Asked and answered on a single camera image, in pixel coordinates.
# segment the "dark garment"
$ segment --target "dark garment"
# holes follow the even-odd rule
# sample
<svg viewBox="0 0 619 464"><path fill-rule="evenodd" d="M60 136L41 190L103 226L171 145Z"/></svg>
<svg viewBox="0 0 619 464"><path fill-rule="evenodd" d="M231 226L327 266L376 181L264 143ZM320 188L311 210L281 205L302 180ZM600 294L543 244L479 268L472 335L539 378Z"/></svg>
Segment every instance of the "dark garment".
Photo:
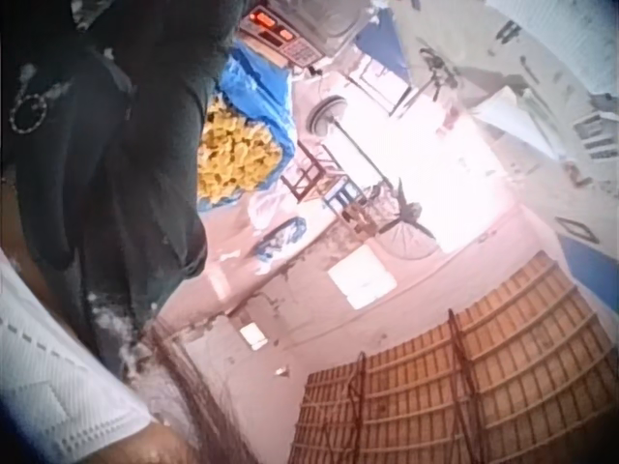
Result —
<svg viewBox="0 0 619 464"><path fill-rule="evenodd" d="M16 167L24 235L59 309L116 368L127 340L102 333L93 310L129 317L139 331L203 269L196 152L245 2L116 1L85 34L66 0L12 3L2 28L3 165ZM18 135L5 107L25 63L38 70L27 94L71 86L37 130Z"/></svg>

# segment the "white lace fabric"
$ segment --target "white lace fabric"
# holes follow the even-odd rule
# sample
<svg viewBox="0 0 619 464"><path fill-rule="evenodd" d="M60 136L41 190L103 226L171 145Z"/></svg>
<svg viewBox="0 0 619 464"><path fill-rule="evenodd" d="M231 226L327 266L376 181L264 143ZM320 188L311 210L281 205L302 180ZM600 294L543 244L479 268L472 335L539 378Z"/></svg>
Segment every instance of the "white lace fabric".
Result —
<svg viewBox="0 0 619 464"><path fill-rule="evenodd" d="M47 313L0 250L0 400L49 462L71 464L153 421Z"/></svg>

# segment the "digital scale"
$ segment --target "digital scale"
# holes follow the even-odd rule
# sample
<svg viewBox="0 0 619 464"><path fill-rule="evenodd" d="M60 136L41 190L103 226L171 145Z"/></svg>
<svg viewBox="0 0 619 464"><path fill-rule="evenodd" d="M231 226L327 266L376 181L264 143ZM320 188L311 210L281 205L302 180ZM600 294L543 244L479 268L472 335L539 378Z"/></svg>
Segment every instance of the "digital scale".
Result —
<svg viewBox="0 0 619 464"><path fill-rule="evenodd" d="M261 1L242 19L241 30L306 68L336 57L373 14L369 0Z"/></svg>

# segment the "yellow food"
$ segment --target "yellow food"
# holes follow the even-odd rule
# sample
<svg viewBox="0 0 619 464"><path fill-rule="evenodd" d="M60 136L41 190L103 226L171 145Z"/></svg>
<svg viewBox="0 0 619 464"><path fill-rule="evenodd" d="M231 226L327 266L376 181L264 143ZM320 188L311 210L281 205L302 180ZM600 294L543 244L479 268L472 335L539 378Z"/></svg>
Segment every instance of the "yellow food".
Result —
<svg viewBox="0 0 619 464"><path fill-rule="evenodd" d="M281 161L281 147L261 122L248 121L216 96L197 151L197 194L215 204L236 189L254 190Z"/></svg>

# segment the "bright window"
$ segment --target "bright window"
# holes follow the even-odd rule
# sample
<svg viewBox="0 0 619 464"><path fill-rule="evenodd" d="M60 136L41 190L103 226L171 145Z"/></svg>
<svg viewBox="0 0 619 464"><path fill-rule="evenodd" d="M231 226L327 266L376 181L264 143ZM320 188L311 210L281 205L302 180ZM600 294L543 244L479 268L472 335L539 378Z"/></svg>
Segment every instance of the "bright window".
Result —
<svg viewBox="0 0 619 464"><path fill-rule="evenodd" d="M247 324L239 332L253 351L259 350L269 341L267 337L264 336L264 333L258 329L258 326L255 325L255 322Z"/></svg>
<svg viewBox="0 0 619 464"><path fill-rule="evenodd" d="M367 245L360 246L329 270L329 277L355 309L387 295L397 283Z"/></svg>

